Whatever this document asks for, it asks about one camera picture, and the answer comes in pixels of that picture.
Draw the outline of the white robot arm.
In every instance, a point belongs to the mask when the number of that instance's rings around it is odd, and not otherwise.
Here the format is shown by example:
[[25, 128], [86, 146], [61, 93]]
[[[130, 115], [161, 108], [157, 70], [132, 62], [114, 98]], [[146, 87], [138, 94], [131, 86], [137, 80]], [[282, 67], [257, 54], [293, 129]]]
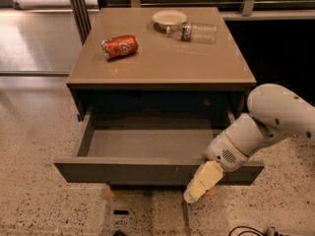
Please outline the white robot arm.
[[247, 98], [246, 113], [216, 136], [205, 151], [207, 161], [199, 166], [183, 198], [189, 204], [204, 196], [225, 172], [233, 172], [261, 148], [291, 134], [315, 144], [315, 107], [293, 91], [263, 84]]

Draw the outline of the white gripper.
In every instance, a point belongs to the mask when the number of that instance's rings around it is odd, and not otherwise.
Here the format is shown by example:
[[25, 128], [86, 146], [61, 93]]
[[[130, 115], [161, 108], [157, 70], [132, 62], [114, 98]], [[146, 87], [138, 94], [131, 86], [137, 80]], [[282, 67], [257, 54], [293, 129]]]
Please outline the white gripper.
[[206, 158], [210, 161], [199, 166], [183, 194], [188, 204], [196, 203], [213, 188], [222, 178], [223, 172], [233, 172], [249, 159], [236, 147], [226, 131], [210, 142]]

